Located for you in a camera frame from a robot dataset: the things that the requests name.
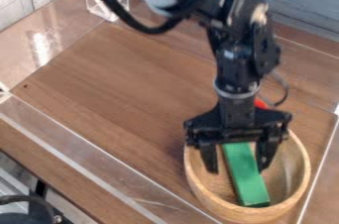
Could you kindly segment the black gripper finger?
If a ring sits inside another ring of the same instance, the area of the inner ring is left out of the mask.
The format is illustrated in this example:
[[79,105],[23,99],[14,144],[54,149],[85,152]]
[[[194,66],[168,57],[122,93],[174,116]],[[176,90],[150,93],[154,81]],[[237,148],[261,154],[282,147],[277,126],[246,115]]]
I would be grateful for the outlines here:
[[258,138],[254,144],[257,171],[262,171],[269,167],[280,142],[281,139],[277,136]]
[[218,172],[216,146],[209,143],[200,144],[200,156],[209,173]]

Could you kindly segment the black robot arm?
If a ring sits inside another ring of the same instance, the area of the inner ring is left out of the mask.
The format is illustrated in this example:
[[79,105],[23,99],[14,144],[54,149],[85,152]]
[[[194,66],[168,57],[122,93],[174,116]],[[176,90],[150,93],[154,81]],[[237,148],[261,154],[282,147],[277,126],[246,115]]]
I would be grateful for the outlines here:
[[290,114],[254,106],[261,79],[280,62],[265,0],[143,1],[170,22],[196,18],[214,57],[218,100],[210,111],[184,122],[186,144],[200,150],[206,171],[216,173],[216,146],[253,142],[256,166],[266,169]]

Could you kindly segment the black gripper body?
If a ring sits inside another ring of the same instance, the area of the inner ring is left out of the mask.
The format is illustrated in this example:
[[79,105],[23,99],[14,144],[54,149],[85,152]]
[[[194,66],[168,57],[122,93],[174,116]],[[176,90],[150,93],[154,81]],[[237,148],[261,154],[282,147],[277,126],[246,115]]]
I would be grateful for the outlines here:
[[277,148],[285,139],[290,114],[254,105],[260,84],[249,92],[224,91],[213,83],[218,96],[214,107],[184,122],[185,143],[200,149],[208,146],[256,142],[264,151]]

